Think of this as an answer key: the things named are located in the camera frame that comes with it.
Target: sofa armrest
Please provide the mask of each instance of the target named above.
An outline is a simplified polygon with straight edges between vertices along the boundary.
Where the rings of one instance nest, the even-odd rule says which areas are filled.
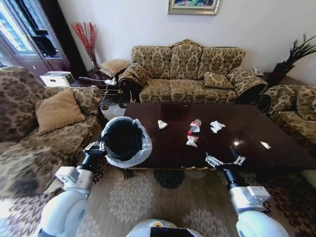
[[[300,85],[273,86],[261,96],[257,108],[268,115],[280,111],[295,111],[300,87]]]
[[[118,82],[120,83],[123,79],[129,79],[139,84],[142,87],[145,87],[149,83],[149,76],[145,70],[138,63],[133,63],[126,70],[119,75]]]
[[[250,104],[256,100],[268,87],[268,84],[261,78],[243,68],[235,68],[228,75],[227,79],[234,86],[238,104]]]
[[[119,74],[117,78],[121,89],[131,95],[131,101],[140,102],[139,93],[150,81],[142,66],[134,63],[127,67],[123,73]]]
[[[88,87],[46,87],[44,99],[56,95],[58,92],[71,88],[81,112],[85,116],[97,116],[98,106],[102,100],[102,93],[96,86]]]

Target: framed painting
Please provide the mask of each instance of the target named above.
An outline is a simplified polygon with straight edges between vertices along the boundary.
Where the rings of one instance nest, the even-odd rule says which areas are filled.
[[[216,15],[220,0],[169,0],[168,14]]]

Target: patterned rug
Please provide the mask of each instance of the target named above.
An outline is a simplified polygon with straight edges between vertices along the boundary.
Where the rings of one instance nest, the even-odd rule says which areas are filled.
[[[123,100],[123,104],[127,106],[127,100]],[[103,115],[108,119],[111,120],[115,117],[123,116],[125,113],[125,109],[119,107],[118,104],[118,97],[117,96],[106,96],[101,104],[100,104],[101,111]]]
[[[254,174],[243,174],[259,185]],[[100,170],[88,200],[89,212],[77,237],[124,237],[140,221],[154,218],[187,227],[205,237],[237,237],[237,215],[226,179],[217,171],[134,172],[130,179],[112,166]],[[316,236],[316,190],[296,175],[264,184],[272,198],[265,213],[291,237]],[[0,237],[34,236],[40,212],[54,194],[0,202]]]

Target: red dried branches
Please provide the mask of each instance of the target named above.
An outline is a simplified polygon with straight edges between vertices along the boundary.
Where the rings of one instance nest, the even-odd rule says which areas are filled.
[[[71,24],[71,26],[79,37],[83,46],[85,47],[85,50],[87,51],[89,57],[91,59],[95,58],[94,49],[98,36],[98,30],[96,29],[96,26],[93,25],[91,22],[74,22]]]

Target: white device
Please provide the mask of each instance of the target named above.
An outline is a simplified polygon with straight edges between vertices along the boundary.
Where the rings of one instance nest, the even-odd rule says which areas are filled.
[[[44,81],[46,86],[70,86],[75,81],[70,72],[48,72],[40,78]]]
[[[263,76],[263,70],[261,68],[252,67],[251,72],[256,76]]]
[[[115,78],[112,78],[112,80],[108,79],[104,81],[105,84],[109,84],[109,85],[116,85],[117,84],[117,80]]]

